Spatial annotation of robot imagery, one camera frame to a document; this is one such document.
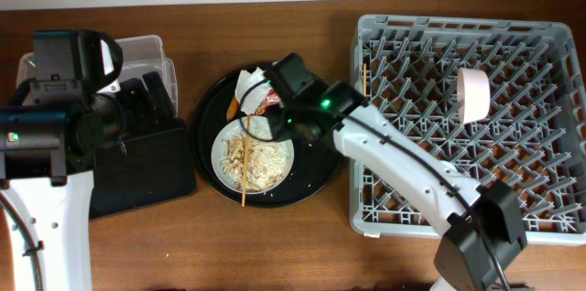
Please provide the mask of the pink bowl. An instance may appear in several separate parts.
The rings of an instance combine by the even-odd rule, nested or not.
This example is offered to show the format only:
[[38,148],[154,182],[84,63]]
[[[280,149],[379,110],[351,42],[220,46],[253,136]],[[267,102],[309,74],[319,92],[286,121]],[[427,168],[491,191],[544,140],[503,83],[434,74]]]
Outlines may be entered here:
[[478,122],[490,110],[491,91],[487,74],[482,70],[459,68],[457,107],[461,124]]

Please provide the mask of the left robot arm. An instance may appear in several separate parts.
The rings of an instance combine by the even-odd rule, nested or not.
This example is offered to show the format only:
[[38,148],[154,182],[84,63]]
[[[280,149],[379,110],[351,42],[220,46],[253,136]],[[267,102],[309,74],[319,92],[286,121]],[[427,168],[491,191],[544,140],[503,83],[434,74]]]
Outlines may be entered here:
[[14,284],[92,286],[89,215],[97,154],[152,132],[174,106],[159,73],[121,79],[124,52],[92,30],[42,30],[36,73],[1,109],[1,207]]

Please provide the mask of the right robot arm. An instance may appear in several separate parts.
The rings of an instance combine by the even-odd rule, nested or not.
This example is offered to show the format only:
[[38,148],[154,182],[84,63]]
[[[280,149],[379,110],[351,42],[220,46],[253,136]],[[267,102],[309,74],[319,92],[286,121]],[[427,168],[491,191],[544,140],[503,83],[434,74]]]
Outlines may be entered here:
[[282,105],[267,116],[273,140],[324,141],[370,169],[413,205],[440,237],[435,290],[510,287],[505,269],[526,248],[515,191],[501,180],[483,185],[445,165],[399,132],[352,85],[328,84],[300,55],[274,63],[265,81]]

